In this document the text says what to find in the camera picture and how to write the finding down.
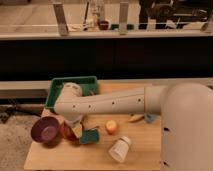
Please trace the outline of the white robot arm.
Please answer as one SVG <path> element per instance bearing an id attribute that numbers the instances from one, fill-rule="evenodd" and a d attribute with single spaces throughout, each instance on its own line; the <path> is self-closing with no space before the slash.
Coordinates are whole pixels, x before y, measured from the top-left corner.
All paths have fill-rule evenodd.
<path id="1" fill-rule="evenodd" d="M 84 96 L 73 83 L 54 104 L 65 118 L 83 114 L 161 117 L 161 171 L 213 171 L 213 89 L 199 83 L 139 87 Z"/>

